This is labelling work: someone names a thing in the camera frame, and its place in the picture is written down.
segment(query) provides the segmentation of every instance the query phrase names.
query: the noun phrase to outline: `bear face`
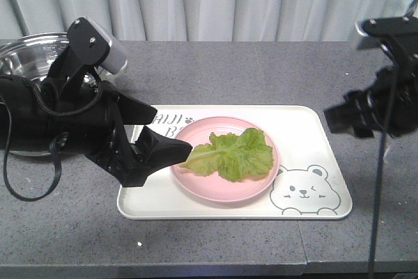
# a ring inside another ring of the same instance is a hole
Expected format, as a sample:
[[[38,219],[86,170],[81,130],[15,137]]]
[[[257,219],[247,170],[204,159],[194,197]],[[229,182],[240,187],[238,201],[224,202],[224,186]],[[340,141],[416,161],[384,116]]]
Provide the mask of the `bear face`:
[[[341,198],[327,181],[328,172],[319,165],[307,170],[280,166],[272,185],[270,200],[282,214],[335,214]]]

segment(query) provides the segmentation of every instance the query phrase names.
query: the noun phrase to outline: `lettuce leaf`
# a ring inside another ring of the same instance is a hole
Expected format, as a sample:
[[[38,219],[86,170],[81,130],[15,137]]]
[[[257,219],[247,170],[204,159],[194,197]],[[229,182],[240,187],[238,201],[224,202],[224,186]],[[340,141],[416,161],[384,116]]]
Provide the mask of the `lettuce leaf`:
[[[241,135],[211,133],[210,144],[196,146],[180,167],[207,176],[214,172],[236,182],[245,175],[262,177],[273,167],[272,147],[266,144],[264,132],[248,128]]]

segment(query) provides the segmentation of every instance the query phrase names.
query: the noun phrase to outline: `gray countertop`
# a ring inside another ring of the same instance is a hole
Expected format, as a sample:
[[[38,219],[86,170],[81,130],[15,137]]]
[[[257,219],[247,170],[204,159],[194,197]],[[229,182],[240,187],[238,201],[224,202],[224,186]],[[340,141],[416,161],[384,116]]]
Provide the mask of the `gray countertop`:
[[[379,141],[330,134],[323,109],[373,82],[388,63],[379,50],[359,52],[344,42],[123,44],[129,69],[116,85],[151,105],[302,105],[316,111],[353,210],[336,221],[134,221],[118,212],[115,178],[82,156],[65,156],[60,184],[41,201],[16,200],[1,181],[0,278],[366,272]],[[416,138],[389,140],[379,272],[418,271]],[[52,177],[42,158],[12,156],[8,170],[24,193],[40,193]]]

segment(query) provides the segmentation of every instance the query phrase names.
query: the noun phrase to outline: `wire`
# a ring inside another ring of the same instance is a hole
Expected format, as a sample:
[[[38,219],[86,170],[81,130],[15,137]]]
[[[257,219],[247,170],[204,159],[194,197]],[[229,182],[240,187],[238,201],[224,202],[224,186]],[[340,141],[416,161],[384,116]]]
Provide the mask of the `wire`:
[[[42,95],[40,94],[39,87],[34,82],[32,82],[30,80],[28,80],[27,83],[29,83],[29,85],[31,86],[32,91],[35,94],[35,98],[38,102],[38,105],[47,114],[50,114],[51,116],[59,116],[59,117],[74,116],[76,114],[82,114],[83,112],[86,112],[87,110],[89,110],[93,106],[95,106],[99,102],[99,100],[100,100],[100,98],[103,94],[103,83],[102,83],[102,80],[100,79],[100,76],[95,71],[92,71],[91,74],[93,75],[93,77],[94,77],[94,79],[96,80],[96,83],[97,83],[97,93],[96,93],[95,97],[86,106],[84,106],[80,109],[74,110],[74,111],[67,111],[67,112],[58,112],[58,111],[52,110],[50,107],[48,107],[47,104],[45,104],[44,99],[42,98]]]
[[[406,9],[404,16],[407,18],[412,18],[413,14],[417,10],[417,7],[418,7],[418,0],[412,0],[408,9]]]
[[[20,195],[10,185],[10,182],[8,180],[8,174],[7,174],[7,159],[8,159],[8,153],[10,152],[10,139],[12,136],[12,113],[10,112],[10,109],[2,95],[0,95],[0,99],[2,100],[2,103],[0,103],[0,105],[4,105],[8,113],[8,132],[7,132],[5,153],[3,155],[3,179],[5,181],[6,188],[8,189],[10,194],[12,194],[13,196],[15,196],[15,198],[21,201],[34,202],[34,201],[38,201],[39,199],[43,199],[44,197],[51,194],[51,192],[55,190],[55,188],[57,187],[59,183],[59,180],[61,179],[62,167],[61,167],[61,160],[58,154],[59,144],[57,142],[59,139],[61,139],[63,136],[66,136],[67,134],[63,133],[63,134],[56,136],[50,143],[50,153],[52,156],[52,161],[54,162],[54,178],[48,190],[44,194],[38,197],[25,197],[23,195]]]
[[[389,124],[391,122],[392,111],[394,107],[394,100],[396,95],[396,85],[398,84],[398,67],[394,66],[392,69],[392,82],[391,90],[389,94],[389,101],[386,108],[385,120],[383,123],[383,131],[381,133],[379,144],[379,156],[378,156],[378,168],[376,171],[376,183],[374,190],[374,205],[373,205],[373,218],[372,218],[372,235],[370,238],[370,251],[368,258],[368,277],[374,278],[374,265],[376,258],[376,244],[378,239],[378,225],[379,225],[379,213],[380,213],[380,200],[381,200],[381,187],[383,182],[383,156],[386,149],[386,138],[389,130]]]

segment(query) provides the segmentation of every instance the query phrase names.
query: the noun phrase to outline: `stainless steel pot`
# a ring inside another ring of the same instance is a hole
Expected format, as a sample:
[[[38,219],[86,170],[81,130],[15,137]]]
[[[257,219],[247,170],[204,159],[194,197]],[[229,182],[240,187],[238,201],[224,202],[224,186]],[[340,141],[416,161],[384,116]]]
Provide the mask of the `stainless steel pot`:
[[[0,74],[24,76],[41,81],[58,55],[69,45],[66,33],[42,33],[22,37],[0,46]],[[98,69],[102,80],[113,82],[117,75]],[[85,81],[93,80],[86,76]]]

